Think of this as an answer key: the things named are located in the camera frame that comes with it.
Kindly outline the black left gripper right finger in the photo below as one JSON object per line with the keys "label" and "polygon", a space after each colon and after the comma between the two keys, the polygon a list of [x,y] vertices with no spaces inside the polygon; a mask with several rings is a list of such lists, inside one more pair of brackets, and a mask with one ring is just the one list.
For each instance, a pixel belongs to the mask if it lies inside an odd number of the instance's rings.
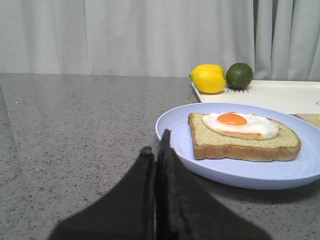
{"label": "black left gripper right finger", "polygon": [[260,227],[218,202],[197,182],[161,137],[157,156],[155,200],[158,240],[269,240]]}

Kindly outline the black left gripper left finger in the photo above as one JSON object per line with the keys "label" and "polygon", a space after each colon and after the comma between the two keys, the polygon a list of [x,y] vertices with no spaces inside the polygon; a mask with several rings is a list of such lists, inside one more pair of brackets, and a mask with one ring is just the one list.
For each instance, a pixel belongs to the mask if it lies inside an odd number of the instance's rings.
{"label": "black left gripper left finger", "polygon": [[127,174],[106,195],[60,221],[50,240],[152,240],[155,156],[143,147]]}

